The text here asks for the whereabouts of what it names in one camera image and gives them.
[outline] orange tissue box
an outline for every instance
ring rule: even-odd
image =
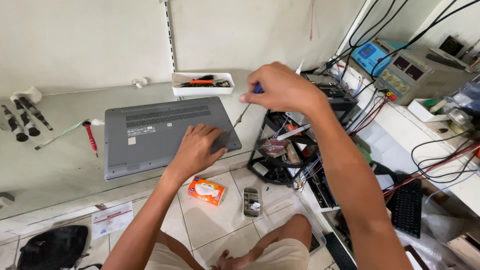
[[[218,206],[222,200],[224,187],[209,182],[199,177],[193,177],[193,181],[188,186],[188,195]]]

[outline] gray laptop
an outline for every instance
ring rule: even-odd
[[[106,110],[104,178],[167,166],[187,127],[200,123],[227,131],[214,142],[212,153],[222,147],[229,151],[241,148],[219,97]]]

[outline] glass table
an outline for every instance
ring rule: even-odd
[[[246,106],[238,102],[241,92],[237,89],[247,91],[246,86],[241,86],[235,88],[232,95],[220,96],[233,123]],[[17,142],[6,121],[0,122],[4,129],[0,130],[0,192],[8,192],[15,197],[13,204],[0,209],[0,221],[41,209],[52,210],[62,204],[69,205],[69,211],[84,209],[97,203],[120,199],[112,194],[121,188],[125,190],[125,187],[131,190],[131,195],[152,189],[164,168],[109,182],[104,180],[104,126],[91,126],[98,145],[98,158],[92,151],[88,135],[82,126],[40,150],[35,150],[35,147],[85,119],[103,120],[107,109],[176,100],[178,98],[173,95],[171,83],[154,84],[142,89],[123,86],[43,96],[37,108],[54,130],[49,131],[40,121],[33,119],[41,134],[37,137],[30,136],[26,142]],[[7,105],[20,120],[10,100],[0,100],[0,104]],[[225,154],[213,169],[226,168],[228,171],[235,164],[246,164],[250,152],[254,150],[265,111],[260,106],[250,106],[242,123],[236,127],[242,149]]]

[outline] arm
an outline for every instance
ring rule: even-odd
[[[325,175],[350,229],[359,269],[412,269],[390,223],[370,166],[338,122],[326,95],[275,62],[248,77],[240,101],[305,115],[315,131]],[[257,83],[262,94],[251,93]]]
[[[145,268],[163,219],[180,186],[192,175],[212,166],[227,152],[226,148],[222,148],[210,154],[213,141],[223,133],[225,131],[204,124],[188,127],[175,158],[165,169],[145,205],[120,237],[102,269]]]

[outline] shorts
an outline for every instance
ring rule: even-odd
[[[268,245],[263,254],[245,270],[306,270],[310,254],[307,247],[296,239],[282,239]],[[155,243],[145,270],[191,270],[177,254],[160,243]]]

